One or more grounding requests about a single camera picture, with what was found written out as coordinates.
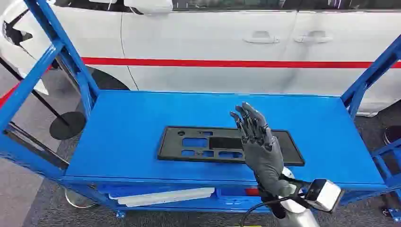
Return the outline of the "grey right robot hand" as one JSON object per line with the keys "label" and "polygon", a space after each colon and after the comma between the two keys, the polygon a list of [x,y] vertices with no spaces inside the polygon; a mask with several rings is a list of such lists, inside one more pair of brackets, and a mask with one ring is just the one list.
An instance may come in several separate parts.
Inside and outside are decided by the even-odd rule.
{"label": "grey right robot hand", "polygon": [[253,170],[258,184],[274,196],[293,194],[294,186],[280,179],[284,169],[281,147],[263,114],[247,102],[235,106],[235,110],[230,116],[241,133],[245,163]]}

